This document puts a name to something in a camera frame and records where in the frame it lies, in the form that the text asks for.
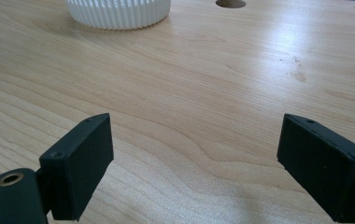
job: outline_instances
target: circular hole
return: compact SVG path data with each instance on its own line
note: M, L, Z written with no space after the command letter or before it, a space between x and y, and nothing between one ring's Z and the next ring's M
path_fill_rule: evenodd
M54 157L54 158L59 158L59 157L63 156L63 153L56 151L56 152L52 152L51 156Z
M227 8L240 8L244 7L247 3L242 0L217 0L216 5L219 7L227 7Z
M13 173L10 175L5 175L2 178L0 178L0 186L1 187L11 186L15 183L18 183L22 179L23 179L22 173Z

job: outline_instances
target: wood grain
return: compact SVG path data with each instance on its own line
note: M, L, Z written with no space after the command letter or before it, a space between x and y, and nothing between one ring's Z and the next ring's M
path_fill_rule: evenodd
M121 32L0 0L0 174L108 112L115 160L80 223L333 223L277 143L284 113L355 142L355 2L246 3L174 0Z

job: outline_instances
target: black bracket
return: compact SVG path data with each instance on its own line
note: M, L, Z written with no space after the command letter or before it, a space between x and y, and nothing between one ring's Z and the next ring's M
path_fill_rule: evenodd
M108 114L83 120L40 157L41 168L0 175L0 223L79 220L113 161Z
M355 223L355 144L314 120L285 115L277 158L337 222Z

